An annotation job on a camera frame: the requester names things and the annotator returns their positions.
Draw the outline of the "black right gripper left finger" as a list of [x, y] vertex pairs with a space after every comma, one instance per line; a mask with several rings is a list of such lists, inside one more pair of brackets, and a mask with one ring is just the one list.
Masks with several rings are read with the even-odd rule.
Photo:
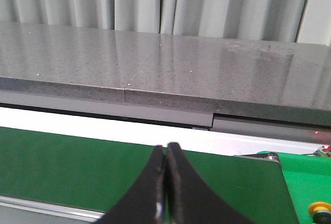
[[163, 223], [164, 175], [163, 147], [157, 145], [136, 181], [96, 223]]

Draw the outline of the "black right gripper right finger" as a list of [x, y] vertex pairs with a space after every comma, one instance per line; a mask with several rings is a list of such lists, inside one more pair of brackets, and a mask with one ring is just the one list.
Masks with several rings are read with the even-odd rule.
[[178, 143], [168, 144], [165, 159], [170, 223], [253, 223], [206, 184]]

